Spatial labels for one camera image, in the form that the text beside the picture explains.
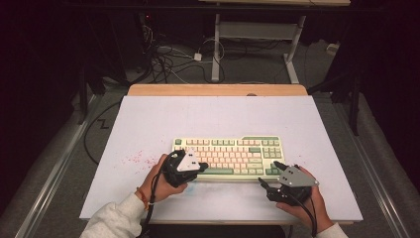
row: person's right hand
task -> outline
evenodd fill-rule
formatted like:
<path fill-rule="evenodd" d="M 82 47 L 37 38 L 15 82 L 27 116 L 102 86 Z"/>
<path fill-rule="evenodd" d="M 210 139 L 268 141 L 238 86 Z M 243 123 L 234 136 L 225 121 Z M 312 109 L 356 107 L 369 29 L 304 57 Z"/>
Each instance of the person's right hand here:
<path fill-rule="evenodd" d="M 300 167 L 300 169 L 313 177 L 308 171 Z M 319 191 L 318 186 L 312 186 L 312 195 L 311 195 L 312 201 L 315 206 L 315 213 L 316 213 L 316 219 L 317 219 L 317 234 L 324 231 L 325 229 L 331 227 L 334 225 L 334 223 L 331 221 L 330 217 L 327 214 L 327 209 L 325 207 L 324 198 L 321 195 L 321 192 Z M 311 199 L 307 199 L 303 203 L 306 208 L 311 212 L 312 216 L 314 216 L 314 208 L 312 206 Z M 309 215 L 303 210 L 300 206 L 290 206 L 289 204 L 278 202 L 276 205 L 279 209 L 296 216 L 300 219 L 300 221 L 310 229 L 312 229 L 312 222 L 309 218 Z"/>
<path fill-rule="evenodd" d="M 161 165 L 163 164 L 165 158 L 166 158 L 166 155 L 161 155 L 160 160 L 158 161 L 157 165 L 152 167 L 151 171 L 146 176 L 145 181 L 139 187 L 139 189 L 145 194 L 145 197 L 148 201 L 151 200 L 154 177 L 158 174 L 158 171 Z M 160 178 L 158 179 L 158 182 L 157 182 L 155 202 L 164 200 L 170 195 L 182 193 L 187 187 L 188 187 L 187 183 L 181 184 L 179 187 L 173 187 L 166 181 L 166 179 L 164 178 L 164 175 L 160 175 Z M 142 197 L 138 191 L 136 191 L 136 195 L 139 198 Z"/>

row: white tabletop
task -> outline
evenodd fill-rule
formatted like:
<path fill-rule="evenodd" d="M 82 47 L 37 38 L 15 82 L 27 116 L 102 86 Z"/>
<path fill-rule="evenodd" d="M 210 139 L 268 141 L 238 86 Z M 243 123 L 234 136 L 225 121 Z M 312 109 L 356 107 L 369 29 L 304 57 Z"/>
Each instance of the white tabletop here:
<path fill-rule="evenodd" d="M 258 135 L 279 136 L 286 163 L 306 168 L 320 181 L 333 220 L 363 220 L 311 96 L 126 96 L 80 218 L 134 192 L 160 155 L 171 152 L 174 138 Z M 275 208 L 257 181 L 193 181 L 183 194 L 157 203 L 151 222 L 295 221 Z"/>

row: white sleeve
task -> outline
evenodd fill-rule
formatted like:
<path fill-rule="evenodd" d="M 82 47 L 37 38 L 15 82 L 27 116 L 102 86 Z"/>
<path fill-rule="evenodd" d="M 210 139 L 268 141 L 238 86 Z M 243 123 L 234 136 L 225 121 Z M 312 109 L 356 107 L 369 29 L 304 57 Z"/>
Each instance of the white sleeve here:
<path fill-rule="evenodd" d="M 108 203 L 90 218 L 81 238 L 137 237 L 142 232 L 140 221 L 145 205 L 131 193 L 120 204 Z"/>
<path fill-rule="evenodd" d="M 348 238 L 339 223 L 335 223 L 330 228 L 318 233 L 316 238 Z"/>

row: keyboard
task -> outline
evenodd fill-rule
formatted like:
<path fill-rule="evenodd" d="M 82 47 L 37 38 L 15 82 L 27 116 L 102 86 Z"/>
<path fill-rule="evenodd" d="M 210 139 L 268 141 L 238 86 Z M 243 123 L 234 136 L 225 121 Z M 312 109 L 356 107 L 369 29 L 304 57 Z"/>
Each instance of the keyboard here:
<path fill-rule="evenodd" d="M 277 136 L 176 138 L 172 149 L 192 149 L 198 162 L 209 165 L 197 176 L 203 181 L 277 181 L 280 170 L 273 161 L 285 164 Z"/>

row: gray carpet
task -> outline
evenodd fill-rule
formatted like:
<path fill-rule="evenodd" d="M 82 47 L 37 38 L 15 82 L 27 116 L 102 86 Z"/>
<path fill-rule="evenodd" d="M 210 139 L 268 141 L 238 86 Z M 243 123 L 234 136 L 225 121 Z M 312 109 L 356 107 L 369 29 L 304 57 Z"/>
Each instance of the gray carpet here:
<path fill-rule="evenodd" d="M 248 53 L 245 58 L 237 60 L 229 58 L 239 57 L 241 52 L 226 54 L 222 64 L 225 73 L 223 83 L 289 83 L 281 58 L 281 54 L 287 52 L 287 46 L 287 43 L 280 43 L 272 50 L 259 49 Z M 333 60 L 333 57 L 325 54 L 326 46 L 325 43 L 320 42 L 309 48 L 304 46 L 298 48 L 294 65 L 300 82 L 306 87 L 321 82 Z M 189 55 L 194 53 L 182 46 L 179 46 L 178 49 Z M 182 63 L 184 59 L 173 60 Z M 210 64 L 201 63 L 200 65 L 205 69 L 206 79 L 209 79 Z M 129 78 L 135 78 L 137 75 L 133 70 L 128 70 Z M 143 82 L 151 81 L 153 79 L 149 77 Z M 167 81 L 168 83 L 184 83 L 183 81 L 205 83 L 202 70 L 199 67 L 180 71 L 177 76 L 172 75 Z M 95 110 L 91 111 L 94 115 L 91 118 L 102 113 L 109 105 L 119 102 L 126 92 L 126 88 L 107 84 L 105 95 L 96 99 L 99 104 L 97 108 L 92 108 Z M 358 122 L 360 135 L 355 137 L 349 131 L 346 122 L 348 105 L 346 103 L 333 104 L 329 96 L 329 93 L 316 93 L 314 98 L 364 217 L 362 222 L 343 226 L 344 230 L 350 237 L 415 237 L 415 234 L 420 232 L 420 220 L 417 215 L 420 214 L 418 192 L 395 159 L 380 128 L 375 124 L 374 118 L 371 117 L 368 104 L 361 96 Z M 100 119 L 105 119 L 102 129 L 102 121 L 95 121 L 86 135 L 87 148 L 97 161 L 100 160 L 106 146 L 117 113 L 118 106 L 110 108 L 100 116 Z M 74 115 L 29 172 L 16 193 L 15 199 L 1 217 L 1 237 L 15 237 L 17 234 L 57 158 L 60 157 L 68 141 L 77 130 L 78 115 L 78 111 L 75 110 Z M 391 198 L 391 204 L 398 211 L 399 217 L 397 218 L 402 221 L 402 224 L 398 225 L 402 225 L 406 229 L 406 234 L 397 235 L 392 225 L 395 221 L 392 218 L 395 217 L 389 218 L 383 211 L 383 204 L 386 204 L 380 200 L 383 192 L 376 191 L 377 183 L 371 182 L 370 170 L 364 169 L 367 161 L 374 165 L 375 177 L 383 185 L 385 194 Z M 45 214 L 41 214 L 43 219 L 40 221 L 34 237 L 78 237 L 80 235 L 86 221 L 78 219 L 78 216 L 95 171 L 96 165 L 90 161 L 81 140 L 74 149 L 68 168 L 63 174 L 47 211 Z M 284 227 L 284 230 L 287 233 L 288 227 Z M 310 237 L 310 231 L 301 225 L 296 225 L 293 237 Z"/>

